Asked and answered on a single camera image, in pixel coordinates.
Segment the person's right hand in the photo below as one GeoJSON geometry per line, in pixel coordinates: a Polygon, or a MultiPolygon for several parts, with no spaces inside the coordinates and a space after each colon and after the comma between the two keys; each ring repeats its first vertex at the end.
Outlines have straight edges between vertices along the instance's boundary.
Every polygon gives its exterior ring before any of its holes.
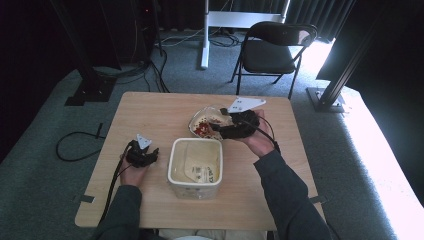
{"type": "Polygon", "coordinates": [[[275,151],[275,145],[269,138],[269,128],[265,120],[263,109],[255,110],[259,118],[259,129],[249,137],[240,139],[257,157],[261,158],[275,151]]]}

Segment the person's left hand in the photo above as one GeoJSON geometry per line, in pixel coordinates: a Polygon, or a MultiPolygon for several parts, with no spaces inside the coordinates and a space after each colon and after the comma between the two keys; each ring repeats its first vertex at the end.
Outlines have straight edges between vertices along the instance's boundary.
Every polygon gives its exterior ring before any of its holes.
{"type": "Polygon", "coordinates": [[[147,172],[148,167],[136,168],[132,166],[126,159],[124,159],[119,170],[120,184],[140,188],[147,172]]]}

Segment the black curtain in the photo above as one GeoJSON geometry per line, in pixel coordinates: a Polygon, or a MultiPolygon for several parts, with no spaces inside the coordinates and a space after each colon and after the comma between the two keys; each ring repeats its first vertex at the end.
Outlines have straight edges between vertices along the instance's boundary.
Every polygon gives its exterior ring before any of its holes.
{"type": "MultiPolygon", "coordinates": [[[[318,37],[332,41],[339,34],[356,0],[209,0],[209,9],[235,12],[279,13],[288,4],[286,22],[312,24],[318,37]]],[[[200,30],[205,0],[157,0],[159,25],[169,31],[200,30]]]]}

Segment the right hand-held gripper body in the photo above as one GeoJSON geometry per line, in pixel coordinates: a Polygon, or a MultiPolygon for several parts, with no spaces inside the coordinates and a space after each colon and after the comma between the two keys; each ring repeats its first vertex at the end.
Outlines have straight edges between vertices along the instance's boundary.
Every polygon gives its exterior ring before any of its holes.
{"type": "Polygon", "coordinates": [[[251,136],[259,126],[259,118],[253,108],[262,106],[265,99],[237,97],[227,108],[232,124],[228,131],[219,132],[223,139],[240,139],[251,136]]]}

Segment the clear bowl with food leftovers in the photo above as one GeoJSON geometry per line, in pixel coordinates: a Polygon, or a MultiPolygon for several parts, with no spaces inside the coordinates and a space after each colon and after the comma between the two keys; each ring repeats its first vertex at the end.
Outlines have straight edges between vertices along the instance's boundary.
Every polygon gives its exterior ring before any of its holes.
{"type": "Polygon", "coordinates": [[[230,126],[231,117],[221,113],[221,105],[207,106],[199,110],[190,120],[188,128],[190,132],[199,137],[222,141],[221,134],[211,128],[212,124],[218,126],[230,126]]]}

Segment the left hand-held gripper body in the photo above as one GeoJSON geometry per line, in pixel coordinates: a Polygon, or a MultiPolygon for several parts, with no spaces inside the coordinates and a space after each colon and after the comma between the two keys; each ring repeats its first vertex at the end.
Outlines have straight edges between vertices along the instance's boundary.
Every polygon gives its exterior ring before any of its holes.
{"type": "Polygon", "coordinates": [[[126,153],[126,160],[132,166],[146,167],[154,162],[154,156],[148,154],[147,151],[152,141],[143,137],[141,134],[136,135],[135,140],[129,142],[129,148],[126,153]]]}

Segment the black metal stand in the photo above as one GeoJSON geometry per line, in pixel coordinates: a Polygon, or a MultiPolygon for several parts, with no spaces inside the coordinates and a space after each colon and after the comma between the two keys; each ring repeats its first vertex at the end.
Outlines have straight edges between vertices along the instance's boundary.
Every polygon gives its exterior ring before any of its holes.
{"type": "Polygon", "coordinates": [[[344,112],[342,89],[365,57],[387,5],[386,0],[355,1],[317,76],[329,84],[307,89],[317,112],[344,112]]]}
{"type": "Polygon", "coordinates": [[[97,74],[63,1],[47,0],[47,3],[52,10],[56,29],[65,49],[82,78],[77,90],[66,100],[65,105],[83,106],[86,102],[108,102],[117,78],[97,74]]]}

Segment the white square plastic bin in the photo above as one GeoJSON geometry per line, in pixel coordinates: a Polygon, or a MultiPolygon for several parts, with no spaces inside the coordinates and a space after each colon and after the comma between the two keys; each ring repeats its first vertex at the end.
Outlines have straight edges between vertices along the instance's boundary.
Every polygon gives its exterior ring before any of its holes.
{"type": "Polygon", "coordinates": [[[174,141],[167,179],[181,199],[216,197],[223,177],[223,151],[218,140],[179,138],[174,141]]]}

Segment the white desk frame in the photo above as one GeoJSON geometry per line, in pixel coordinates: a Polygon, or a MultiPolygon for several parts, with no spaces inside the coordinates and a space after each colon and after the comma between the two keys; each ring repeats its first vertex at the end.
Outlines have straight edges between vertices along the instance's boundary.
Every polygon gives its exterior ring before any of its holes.
{"type": "Polygon", "coordinates": [[[280,13],[256,13],[256,12],[233,12],[233,11],[211,11],[209,9],[210,0],[204,0],[204,36],[202,46],[202,56],[200,67],[207,69],[209,66],[209,28],[242,28],[247,29],[261,21],[273,21],[284,23],[287,18],[291,0],[284,0],[280,13]]]}

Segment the black folding chair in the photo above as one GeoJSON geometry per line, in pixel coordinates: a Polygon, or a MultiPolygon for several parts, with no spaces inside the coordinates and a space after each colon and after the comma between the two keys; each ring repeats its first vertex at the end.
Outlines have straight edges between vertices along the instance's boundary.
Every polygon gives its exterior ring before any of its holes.
{"type": "Polygon", "coordinates": [[[243,76],[274,76],[276,84],[284,75],[292,74],[288,98],[300,70],[304,51],[318,36],[312,24],[285,24],[263,21],[247,31],[234,67],[230,83],[237,79],[240,93],[243,76]]]}

